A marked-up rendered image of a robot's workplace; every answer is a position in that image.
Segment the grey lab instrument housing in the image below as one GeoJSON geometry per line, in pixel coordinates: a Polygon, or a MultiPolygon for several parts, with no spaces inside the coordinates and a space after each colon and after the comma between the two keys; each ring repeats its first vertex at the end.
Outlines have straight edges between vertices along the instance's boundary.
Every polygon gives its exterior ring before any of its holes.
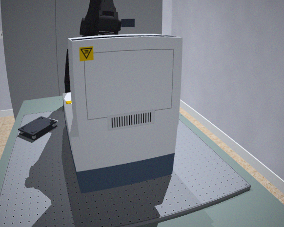
{"type": "Polygon", "coordinates": [[[159,34],[68,38],[63,109],[81,193],[172,174],[182,52],[183,38],[159,34]]]}

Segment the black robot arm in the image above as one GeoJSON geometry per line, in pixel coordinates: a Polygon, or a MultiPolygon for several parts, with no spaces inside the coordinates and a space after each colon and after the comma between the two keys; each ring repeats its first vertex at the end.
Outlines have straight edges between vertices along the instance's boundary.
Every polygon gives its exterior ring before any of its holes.
{"type": "Polygon", "coordinates": [[[82,18],[80,35],[82,37],[98,36],[98,34],[118,35],[121,23],[113,0],[90,0],[88,12],[85,18],[82,18]]]}

